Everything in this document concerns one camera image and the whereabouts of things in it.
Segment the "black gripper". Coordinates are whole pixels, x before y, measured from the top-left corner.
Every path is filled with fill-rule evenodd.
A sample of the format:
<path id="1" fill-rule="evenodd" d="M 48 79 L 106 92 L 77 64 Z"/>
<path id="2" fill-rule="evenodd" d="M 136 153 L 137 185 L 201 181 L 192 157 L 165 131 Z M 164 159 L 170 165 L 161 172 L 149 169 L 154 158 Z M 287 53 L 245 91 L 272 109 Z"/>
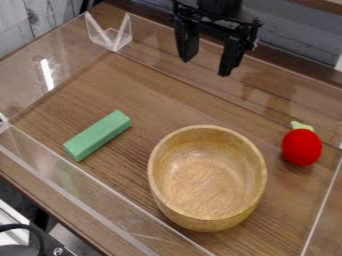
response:
<path id="1" fill-rule="evenodd" d="M 247 43 L 245 48 L 256 48 L 261 21 L 243 9 L 243 0 L 170 1 L 173 15 L 188 21 L 203 22 L 221 33 L 240 36 Z M 187 63 L 199 52 L 199 32 L 193 24 L 177 16 L 173 17 L 176 48 L 181 61 Z M 217 72 L 221 77 L 228 76 L 239 66 L 243 54 L 241 39 L 233 36 L 225 38 Z"/>

